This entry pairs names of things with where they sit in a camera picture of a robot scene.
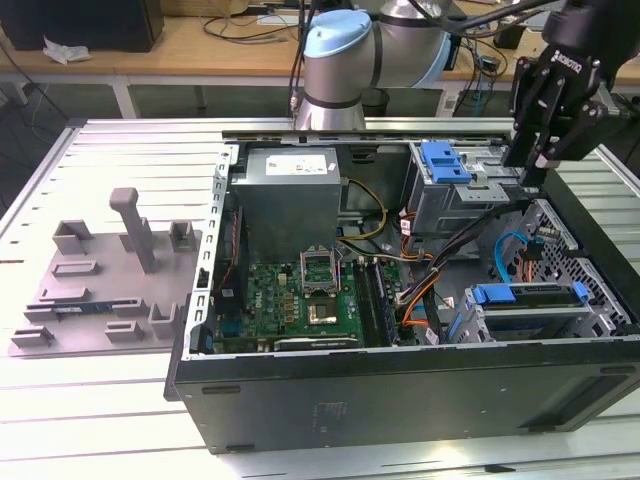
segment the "slotted metal surface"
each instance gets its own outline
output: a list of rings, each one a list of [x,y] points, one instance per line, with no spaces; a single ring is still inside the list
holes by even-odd
[[[476,123],[475,119],[468,122],[384,119],[370,126],[446,131],[465,125],[473,129]],[[287,125],[283,120],[139,120],[96,121],[82,129],[83,136],[106,135],[104,139],[109,141],[117,141],[119,134],[155,135],[154,142],[146,142],[149,150],[144,154],[147,163],[142,175],[138,170],[130,170],[143,166],[138,164],[137,149],[122,148],[118,153],[113,150],[107,153],[102,148],[87,148],[83,161],[64,155],[79,135],[67,131],[16,207],[0,222],[0,261],[5,261],[0,263],[3,284],[0,345],[7,344],[9,333],[15,329],[15,313],[24,306],[20,297],[26,299],[32,294],[55,248],[50,240],[55,227],[50,228],[47,221],[53,225],[62,217],[69,219],[70,215],[82,215],[89,209],[81,205],[87,202],[87,197],[64,201],[65,196],[73,198],[73,192],[91,194],[106,190],[108,182],[126,178],[142,192],[141,214],[155,215],[153,222],[158,228],[164,228],[165,219],[176,214],[195,221],[204,219],[214,177],[213,173],[203,175],[206,172],[200,169],[208,166],[213,170],[213,162],[208,163],[210,147],[206,144],[220,142],[221,130],[280,130]],[[494,119],[482,127],[491,132],[506,132],[510,122]],[[189,138],[193,132],[207,135]],[[172,142],[166,144],[167,148],[184,150],[173,154],[162,152],[165,133],[174,134],[166,137]],[[85,147],[78,143],[74,148]],[[606,173],[605,162],[590,164]],[[93,173],[94,166],[100,175]],[[70,177],[74,181],[67,179],[64,170],[72,168],[86,169],[90,172],[86,175],[88,179],[79,183],[73,172]],[[567,168],[582,171],[587,164]],[[565,174],[570,173],[563,166]],[[572,189],[581,193],[581,199],[633,198],[624,182],[573,183]],[[608,195],[614,192],[619,195]],[[46,215],[39,216],[38,209]],[[107,213],[90,228],[100,227],[103,231],[120,228],[110,221]],[[637,240],[640,232],[634,233],[628,224],[607,227],[607,231],[614,240]],[[636,240],[619,245],[637,245]],[[198,433],[198,428],[213,426],[196,427],[182,403],[167,403],[162,398],[168,362],[168,353],[29,361],[0,354],[0,478],[72,480],[86,478],[87,472],[96,478],[129,478],[145,472],[155,480],[173,480],[184,477],[185,472],[204,473],[216,480],[354,476],[394,480],[494,478],[495,474],[484,468],[494,464],[515,469],[500,474],[504,480],[628,479],[640,472],[640,393],[631,394],[579,431],[568,434],[325,448],[220,459],[209,454]],[[399,396],[401,405],[402,392]],[[415,411],[419,412],[420,407],[416,406]]]
[[[606,148],[558,172],[640,273],[640,182]]]

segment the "yellow wire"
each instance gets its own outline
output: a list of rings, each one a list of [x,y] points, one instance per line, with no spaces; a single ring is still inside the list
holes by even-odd
[[[348,178],[347,180],[349,181],[349,183],[355,183],[356,185],[359,185],[360,188],[362,188],[365,192],[371,195],[371,197],[376,201],[376,203],[380,205],[380,210],[382,210],[382,220],[380,220],[380,224],[378,225],[378,227],[371,232],[361,233],[359,235],[343,235],[343,236],[339,236],[338,238],[341,240],[366,240],[367,238],[371,238],[377,235],[384,229],[384,226],[387,224],[387,209],[384,208],[384,205],[382,204],[380,197],[378,197],[375,194],[375,192],[371,190],[369,187],[367,187],[364,183],[362,183],[359,180],[354,180],[352,178]]]

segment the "gray power supply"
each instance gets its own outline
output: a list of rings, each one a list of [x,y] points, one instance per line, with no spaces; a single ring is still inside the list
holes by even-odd
[[[333,148],[251,150],[242,199],[253,262],[294,262],[300,252],[335,244],[340,171]]]

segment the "blue drive bracket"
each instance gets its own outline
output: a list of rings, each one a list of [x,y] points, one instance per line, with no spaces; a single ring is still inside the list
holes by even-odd
[[[582,304],[586,305],[591,294],[589,293],[589,289],[584,285],[584,283],[573,282],[573,290],[576,292],[576,295],[578,296]]]
[[[511,291],[511,287],[505,283],[492,283],[478,285],[472,290],[473,298],[478,305],[492,303],[514,303],[516,297]]]
[[[422,161],[431,170],[434,183],[471,183],[461,158],[449,142],[422,142]]]

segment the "black computer case side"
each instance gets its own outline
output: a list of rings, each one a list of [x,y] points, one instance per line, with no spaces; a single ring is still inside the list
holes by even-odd
[[[211,453],[572,431],[640,385],[640,341],[181,361]]]

